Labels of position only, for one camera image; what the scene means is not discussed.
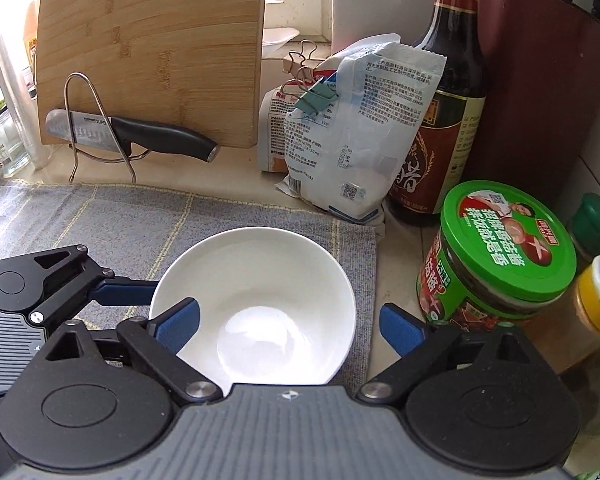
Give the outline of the white floral bowl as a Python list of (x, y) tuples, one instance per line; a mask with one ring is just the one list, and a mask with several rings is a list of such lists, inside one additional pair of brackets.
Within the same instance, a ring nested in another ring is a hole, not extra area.
[(187, 249), (163, 274), (149, 314), (185, 298), (197, 301), (199, 315), (178, 357), (223, 392), (236, 384), (327, 384), (353, 344), (346, 272), (294, 232), (250, 226)]

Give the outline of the steel kitchen knife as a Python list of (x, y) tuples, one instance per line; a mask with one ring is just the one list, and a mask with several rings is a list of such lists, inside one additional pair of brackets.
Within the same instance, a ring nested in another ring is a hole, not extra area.
[[(100, 114), (73, 113), (78, 116), (100, 116)], [(109, 119), (112, 128), (114, 128), (125, 148), (131, 149), (133, 144), (137, 144), (154, 152), (181, 154), (204, 162), (212, 162), (220, 150), (219, 144), (208, 138), (208, 136), (189, 128), (119, 116), (110, 116)], [(45, 130), (55, 138), (70, 141), (65, 110), (54, 108), (48, 112), (45, 118)], [(86, 141), (79, 145), (87, 146)], [(102, 141), (96, 142), (95, 146), (89, 146), (89, 148), (106, 150)]]

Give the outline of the grey checked mat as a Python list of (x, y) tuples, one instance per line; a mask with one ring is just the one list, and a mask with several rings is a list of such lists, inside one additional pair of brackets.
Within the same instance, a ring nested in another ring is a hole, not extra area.
[(0, 180), (0, 259), (82, 244), (117, 274), (158, 280), (189, 247), (244, 226), (301, 234), (328, 250), (346, 271), (356, 299), (356, 330), (334, 382), (357, 389), (366, 381), (375, 317), (377, 243), (370, 226), (308, 210), (140, 185)]

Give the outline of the green lid sauce jar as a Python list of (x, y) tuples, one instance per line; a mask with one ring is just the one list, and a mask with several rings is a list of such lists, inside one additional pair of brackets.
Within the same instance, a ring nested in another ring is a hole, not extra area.
[(416, 294), (427, 322), (490, 332), (501, 322), (528, 323), (567, 291), (576, 271), (576, 250), (556, 214), (518, 188), (473, 180), (446, 194)]

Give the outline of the glass jar yellow lid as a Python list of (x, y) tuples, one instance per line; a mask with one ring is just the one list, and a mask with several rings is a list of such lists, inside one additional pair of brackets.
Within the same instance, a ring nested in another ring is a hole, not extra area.
[(4, 178), (13, 177), (30, 164), (30, 156), (22, 144), (5, 100), (0, 101), (0, 164)]

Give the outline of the yellow spice bottle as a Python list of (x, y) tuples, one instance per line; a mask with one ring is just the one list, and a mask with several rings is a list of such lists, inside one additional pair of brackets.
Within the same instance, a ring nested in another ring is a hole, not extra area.
[(522, 328), (544, 360), (562, 374), (600, 348), (600, 255), (554, 304)]

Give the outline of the plastic wrap roll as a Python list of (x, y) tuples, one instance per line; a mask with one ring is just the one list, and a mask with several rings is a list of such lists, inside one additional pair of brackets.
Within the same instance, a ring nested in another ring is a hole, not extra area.
[(0, 88), (24, 149), (36, 170), (45, 168), (54, 151), (41, 142), (38, 108), (31, 99), (21, 70), (12, 64), (9, 48), (0, 34)]

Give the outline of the dark soy sauce bottle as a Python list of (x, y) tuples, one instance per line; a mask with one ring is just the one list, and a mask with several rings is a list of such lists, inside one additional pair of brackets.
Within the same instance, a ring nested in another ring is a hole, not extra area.
[(436, 0), (416, 47), (445, 56), (446, 63), (387, 204), (397, 219), (431, 226), (446, 193), (460, 182), (486, 99), (478, 0)]

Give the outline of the white salt bag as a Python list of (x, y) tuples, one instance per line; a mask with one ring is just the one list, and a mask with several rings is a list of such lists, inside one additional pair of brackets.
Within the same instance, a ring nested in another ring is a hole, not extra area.
[(442, 54), (397, 34), (358, 40), (322, 63), (327, 76), (284, 118), (284, 193), (377, 226), (445, 70)]

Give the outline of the green cap bottle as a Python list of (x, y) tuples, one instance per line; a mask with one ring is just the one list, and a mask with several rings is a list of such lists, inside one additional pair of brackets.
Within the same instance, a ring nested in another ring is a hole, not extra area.
[(567, 222), (567, 230), (576, 248), (579, 266), (587, 266), (600, 255), (600, 196), (582, 195), (579, 207)]

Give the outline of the orange white packet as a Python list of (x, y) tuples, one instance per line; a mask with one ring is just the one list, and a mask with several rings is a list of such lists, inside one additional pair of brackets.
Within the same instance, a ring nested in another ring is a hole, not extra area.
[(286, 174), (284, 121), (304, 90), (299, 81), (287, 78), (265, 93), (259, 110), (258, 168), (270, 174)]

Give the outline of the bamboo cutting board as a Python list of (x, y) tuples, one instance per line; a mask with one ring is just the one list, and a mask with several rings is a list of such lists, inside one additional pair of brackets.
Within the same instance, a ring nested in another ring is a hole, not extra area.
[(38, 116), (70, 106), (251, 148), (264, 0), (40, 0)]

